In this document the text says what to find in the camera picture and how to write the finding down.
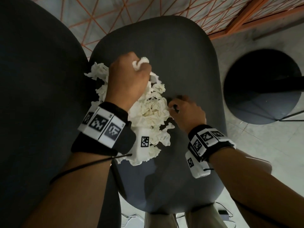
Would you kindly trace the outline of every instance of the pile of crumpled tissue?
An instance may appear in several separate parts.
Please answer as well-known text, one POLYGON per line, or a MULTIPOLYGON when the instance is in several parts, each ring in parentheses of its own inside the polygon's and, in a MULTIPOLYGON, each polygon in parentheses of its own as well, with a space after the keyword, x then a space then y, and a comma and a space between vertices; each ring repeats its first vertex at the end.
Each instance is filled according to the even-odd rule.
MULTIPOLYGON (((132 65, 135 70, 139 70, 142 63, 149 63, 149 60, 146 57, 142 57, 138 63, 136 61, 132 62, 132 65)), ((107 94, 109 68, 103 63, 97 64, 95 62, 92 65, 91 72, 85 73, 85 75, 93 80, 100 78, 104 81, 104 85, 96 89, 99 101, 92 102, 92 105, 97 107, 101 102, 104 102, 107 94)), ((174 125, 169 123, 163 130, 160 130, 160 125, 164 125, 165 121, 170 117, 167 101, 161 96, 165 90, 165 85, 158 80, 158 76, 155 73, 151 72, 150 81, 145 92, 128 112, 128 120, 132 122, 131 129, 135 127, 150 129, 150 147, 145 154, 141 155, 140 160, 132 155, 131 157, 117 159, 119 164, 123 159, 126 159, 133 166, 140 165, 143 161, 148 161, 159 154, 161 150, 156 147, 159 142, 165 146, 170 145, 170 134, 167 130, 173 129, 174 125)))

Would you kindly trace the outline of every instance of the pants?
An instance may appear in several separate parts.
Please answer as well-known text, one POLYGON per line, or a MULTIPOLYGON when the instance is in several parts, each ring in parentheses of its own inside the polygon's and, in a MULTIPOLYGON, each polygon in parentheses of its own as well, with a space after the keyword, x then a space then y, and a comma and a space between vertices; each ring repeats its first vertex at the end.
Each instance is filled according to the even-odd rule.
MULTIPOLYGON (((227 228, 214 205, 185 213, 188 228, 227 228)), ((145 214, 145 228, 178 228, 173 214, 145 214)))

